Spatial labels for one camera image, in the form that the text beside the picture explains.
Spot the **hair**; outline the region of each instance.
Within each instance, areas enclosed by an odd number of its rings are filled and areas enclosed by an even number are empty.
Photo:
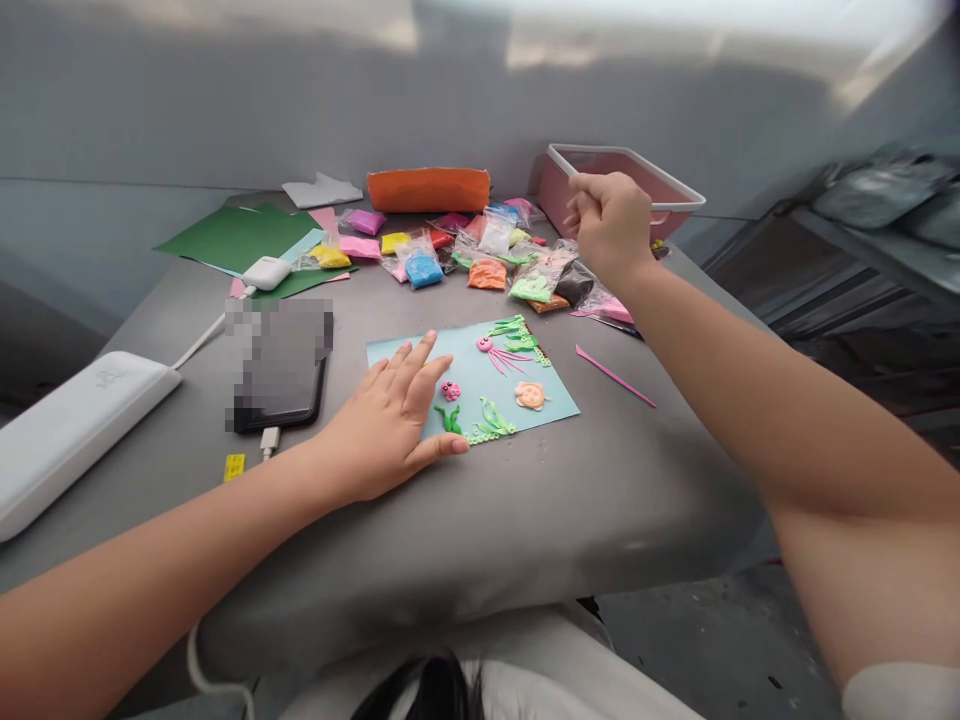
[[[473,682],[467,682],[450,650],[407,660],[364,698],[351,720],[387,720],[417,681],[420,685],[406,720],[483,720],[482,670],[478,668]]]

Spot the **black phone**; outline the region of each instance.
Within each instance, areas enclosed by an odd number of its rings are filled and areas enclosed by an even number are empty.
[[[320,415],[327,357],[333,350],[333,313],[295,303],[259,313],[234,385],[233,431],[309,425]]]

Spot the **person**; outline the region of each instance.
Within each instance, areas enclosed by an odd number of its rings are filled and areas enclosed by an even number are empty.
[[[657,263],[650,200],[632,180],[570,182],[583,260],[756,484],[849,717],[960,717],[960,475],[872,400]],[[428,362],[435,339],[376,363],[309,441],[0,597],[3,715],[103,716],[297,531],[467,452],[452,433],[420,439],[453,362]],[[328,666],[285,717],[696,717],[564,610],[487,618],[442,641],[456,655],[394,670],[415,649],[401,644]]]

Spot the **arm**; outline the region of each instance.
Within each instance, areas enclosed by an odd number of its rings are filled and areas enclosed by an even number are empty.
[[[756,483],[838,685],[887,661],[960,666],[960,475],[858,390],[654,261],[650,199],[632,180],[571,185],[581,254]]]
[[[466,452],[453,433],[420,442],[452,362],[424,366],[435,340],[377,363],[313,439],[0,597],[0,707],[18,718],[102,717],[291,535]]]

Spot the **white cable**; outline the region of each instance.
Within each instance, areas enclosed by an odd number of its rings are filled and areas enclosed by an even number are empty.
[[[263,462],[273,457],[273,451],[280,445],[280,428],[264,428],[260,436],[260,449],[263,450]]]
[[[248,285],[244,289],[243,295],[241,295],[241,297],[248,298],[251,295],[253,295],[256,291],[257,289],[253,285]],[[197,350],[199,350],[203,346],[203,344],[210,338],[210,336],[220,329],[220,326],[223,325],[223,321],[226,320],[226,318],[227,318],[227,314],[222,313],[220,317],[218,317],[214,321],[213,325],[208,327],[207,331],[203,335],[201,335],[193,345],[190,346],[190,349],[187,350],[179,360],[177,360],[173,365],[170,366],[170,369],[179,370],[181,367],[183,367],[183,364],[196,354]]]
[[[253,703],[253,693],[246,685],[239,683],[212,683],[207,680],[203,671],[200,669],[200,659],[197,656],[197,632],[200,625],[194,625],[190,628],[190,636],[187,638],[187,672],[190,673],[190,680],[194,687],[204,695],[220,695],[224,693],[237,693],[243,696],[243,704],[247,709],[246,720],[256,720],[255,707]]]

